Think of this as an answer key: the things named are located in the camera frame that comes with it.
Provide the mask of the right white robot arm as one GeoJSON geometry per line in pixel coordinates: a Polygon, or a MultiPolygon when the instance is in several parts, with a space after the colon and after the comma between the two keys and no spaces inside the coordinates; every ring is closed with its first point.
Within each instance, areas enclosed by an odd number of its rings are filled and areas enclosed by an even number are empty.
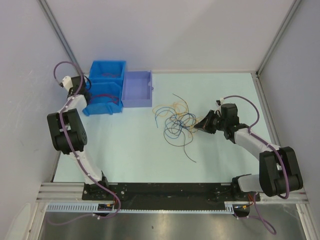
{"type": "Polygon", "coordinates": [[[233,178],[236,185],[230,188],[230,194],[235,200],[242,201],[249,192],[287,199],[290,192],[303,188],[303,178],[293,148],[269,143],[252,132],[248,125],[240,123],[236,104],[224,103],[217,110],[210,110],[194,128],[209,134],[221,131],[227,140],[244,148],[258,160],[258,174],[233,178]]]}

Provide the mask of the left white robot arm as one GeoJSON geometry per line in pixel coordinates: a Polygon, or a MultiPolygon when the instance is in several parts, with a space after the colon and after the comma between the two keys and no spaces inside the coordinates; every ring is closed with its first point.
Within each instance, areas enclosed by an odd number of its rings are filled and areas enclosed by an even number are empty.
{"type": "Polygon", "coordinates": [[[67,101],[58,112],[47,115],[53,147],[75,162],[84,177],[85,186],[93,189],[98,199],[105,200],[111,193],[108,180],[86,150],[88,136],[82,117],[90,94],[85,80],[82,76],[66,76],[60,85],[67,90],[67,101]]]}

